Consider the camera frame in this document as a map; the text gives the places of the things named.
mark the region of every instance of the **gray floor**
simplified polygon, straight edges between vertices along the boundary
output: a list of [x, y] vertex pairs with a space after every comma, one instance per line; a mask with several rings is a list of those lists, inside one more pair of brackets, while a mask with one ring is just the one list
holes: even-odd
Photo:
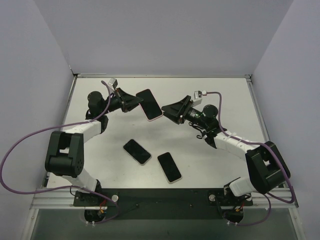
[[[260, 220], [264, 209], [245, 210], [243, 223]], [[269, 219], [249, 227], [227, 226], [225, 220], [112, 220], [95, 227], [80, 220], [83, 210], [39, 211], [32, 240], [81, 239], [214, 239], [214, 240], [296, 240], [287, 209], [272, 209]]]

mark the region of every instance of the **white table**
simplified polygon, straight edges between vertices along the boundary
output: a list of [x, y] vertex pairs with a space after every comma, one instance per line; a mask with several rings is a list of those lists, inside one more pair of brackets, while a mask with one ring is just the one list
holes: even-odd
[[[87, 96], [99, 91], [108, 96], [101, 80], [109, 78], [78, 78], [65, 123], [84, 120], [88, 109]], [[251, 141], [264, 142], [262, 130], [245, 78], [118, 78], [118, 87], [131, 95], [150, 89], [160, 107], [180, 101], [196, 90], [221, 92], [221, 121], [224, 128]], [[208, 95], [202, 104], [218, 107], [217, 95]], [[84, 145], [84, 167], [103, 188], [221, 188], [238, 177], [247, 177], [244, 160], [210, 147], [196, 138], [199, 132], [185, 124], [177, 125], [166, 117], [147, 121], [138, 106], [131, 112], [120, 109], [109, 113], [105, 132]], [[136, 140], [152, 155], [143, 166], [124, 150], [130, 139]], [[170, 152], [182, 179], [169, 184], [157, 156]], [[65, 179], [51, 174], [48, 188], [69, 185]]]

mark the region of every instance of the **gray wall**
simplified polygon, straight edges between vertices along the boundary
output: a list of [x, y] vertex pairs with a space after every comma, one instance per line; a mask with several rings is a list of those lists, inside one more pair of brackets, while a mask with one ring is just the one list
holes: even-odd
[[[0, 3], [0, 156], [22, 136], [62, 122], [72, 73], [32, 0]], [[22, 142], [4, 165], [12, 188], [32, 191], [45, 174], [50, 133]], [[0, 239], [20, 239], [32, 195], [0, 187]]]
[[295, 0], [253, 86], [270, 138], [291, 173], [308, 239], [319, 239], [320, 1]]
[[35, 0], [75, 73], [252, 74], [292, 0]]

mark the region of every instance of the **smartphone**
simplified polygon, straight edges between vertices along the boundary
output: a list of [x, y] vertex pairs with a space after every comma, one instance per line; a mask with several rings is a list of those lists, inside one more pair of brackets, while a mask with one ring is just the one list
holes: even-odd
[[158, 161], [170, 184], [182, 178], [181, 173], [169, 152], [158, 156]]
[[129, 140], [123, 149], [140, 165], [144, 165], [151, 158], [151, 154], [133, 139]]
[[138, 92], [136, 96], [143, 99], [143, 102], [140, 103], [140, 106], [148, 121], [156, 120], [164, 114], [150, 89]]

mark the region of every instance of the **black smartphone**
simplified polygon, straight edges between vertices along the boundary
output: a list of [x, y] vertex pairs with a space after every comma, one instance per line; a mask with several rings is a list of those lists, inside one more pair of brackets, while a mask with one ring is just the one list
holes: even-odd
[[136, 96], [143, 99], [143, 102], [140, 103], [140, 106], [148, 121], [156, 120], [163, 115], [163, 112], [150, 89], [138, 92]]
[[151, 154], [133, 139], [129, 140], [123, 149], [141, 165], [144, 165], [151, 158]]
[[158, 156], [158, 161], [170, 184], [182, 178], [181, 173], [169, 152]]

